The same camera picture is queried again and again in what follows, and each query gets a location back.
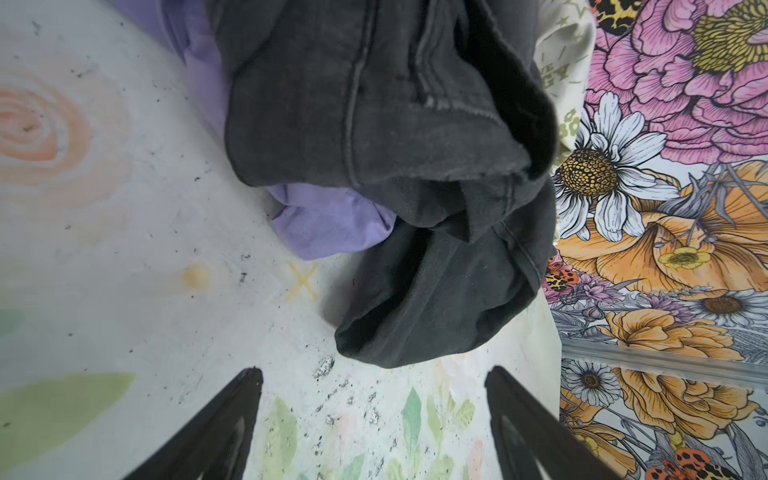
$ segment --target green leaf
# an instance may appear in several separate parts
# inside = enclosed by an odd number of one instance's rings
[[[296,454],[296,417],[286,403],[278,398],[265,423],[263,476],[266,480],[283,480]]]
[[[427,425],[429,425],[429,430],[432,431],[437,444],[440,445],[442,442],[442,421],[437,413],[435,400],[431,395],[427,397]]]
[[[446,408],[446,412],[453,412],[456,410],[456,401],[453,399],[453,395],[451,395],[451,390],[448,390],[448,407]]]
[[[402,410],[402,430],[406,435],[408,455],[419,449],[419,433],[422,430],[422,401],[414,389],[408,394],[406,407]]]
[[[394,458],[386,466],[384,480],[405,480],[405,477],[402,476],[402,466]]]
[[[76,373],[0,396],[0,472],[37,458],[75,436],[116,403],[133,373]]]
[[[475,406],[469,399],[466,399],[462,406],[458,408],[455,415],[456,424],[460,429],[466,429],[469,424],[472,423],[472,419],[475,417]]]
[[[0,308],[0,339],[15,332],[24,322],[24,312],[15,308]]]
[[[360,478],[360,472],[362,472],[362,464],[365,462],[365,454],[357,455],[353,460],[344,467],[341,472],[341,480],[357,480]]]
[[[443,455],[435,458],[424,480],[449,480],[453,473],[453,458]]]

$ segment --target pink flower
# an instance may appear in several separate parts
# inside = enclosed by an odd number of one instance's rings
[[[694,313],[687,306],[664,296],[649,295],[650,307],[655,310],[666,310],[679,323],[690,322],[694,319]]]
[[[584,295],[594,302],[620,300],[621,294],[613,288],[614,284],[600,276],[582,273],[579,275],[579,288]]]
[[[667,134],[673,161],[768,154],[766,22],[760,0],[648,0],[631,32],[596,42],[587,103],[616,94]]]

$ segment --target orange swirl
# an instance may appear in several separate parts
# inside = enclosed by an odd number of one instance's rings
[[[22,74],[42,94],[0,85],[0,154],[5,157],[0,161],[0,181],[36,185],[82,163],[91,146],[91,126],[73,100],[35,76]]]

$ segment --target floral tapestry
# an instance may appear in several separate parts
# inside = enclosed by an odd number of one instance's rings
[[[765,480],[768,393],[563,359],[560,422],[622,478]]]
[[[544,290],[563,337],[768,365],[768,2],[594,0]]]

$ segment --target painted floor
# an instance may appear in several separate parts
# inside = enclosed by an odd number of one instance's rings
[[[280,244],[171,53],[96,0],[9,0],[2,22],[6,125],[33,128],[0,144],[0,478],[121,478],[248,366],[249,480],[499,478],[497,364],[557,414],[543,296],[469,354],[338,356],[359,256]]]

